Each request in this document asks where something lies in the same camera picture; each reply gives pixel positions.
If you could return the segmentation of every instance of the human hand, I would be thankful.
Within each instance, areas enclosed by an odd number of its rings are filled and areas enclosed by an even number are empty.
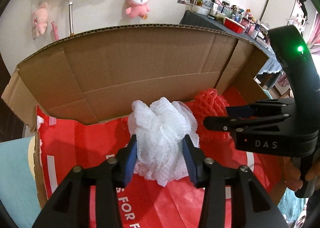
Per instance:
[[[303,182],[300,179],[301,172],[300,170],[293,164],[291,158],[284,157],[284,165],[283,165],[284,178],[286,181],[286,185],[290,190],[298,191],[303,186]],[[320,161],[313,164],[311,169],[306,174],[305,180],[311,181],[315,178],[318,178],[316,182],[316,190],[320,188]]]

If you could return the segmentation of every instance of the cardboard box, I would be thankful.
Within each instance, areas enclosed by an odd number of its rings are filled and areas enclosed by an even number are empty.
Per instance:
[[[200,91],[234,85],[248,103],[267,99],[253,80],[268,57],[245,39],[181,25],[93,30],[54,42],[17,65],[2,99],[31,130],[36,106],[50,116],[94,124],[161,97],[190,101]],[[35,146],[41,206],[46,202]]]

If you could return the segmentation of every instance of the plush toy ear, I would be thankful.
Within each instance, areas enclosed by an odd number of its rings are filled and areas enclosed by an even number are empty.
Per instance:
[[[40,5],[39,5],[39,9],[46,9],[48,7],[48,3],[47,2],[42,2]]]

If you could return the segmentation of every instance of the pink curtain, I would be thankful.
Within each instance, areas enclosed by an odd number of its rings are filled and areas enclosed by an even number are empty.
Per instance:
[[[315,25],[308,40],[308,48],[313,55],[320,55],[320,15],[317,13]]]

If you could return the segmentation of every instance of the whiteboard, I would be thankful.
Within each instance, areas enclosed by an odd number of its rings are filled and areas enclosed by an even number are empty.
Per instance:
[[[286,26],[292,15],[296,0],[269,0],[261,21],[270,24],[270,29]]]

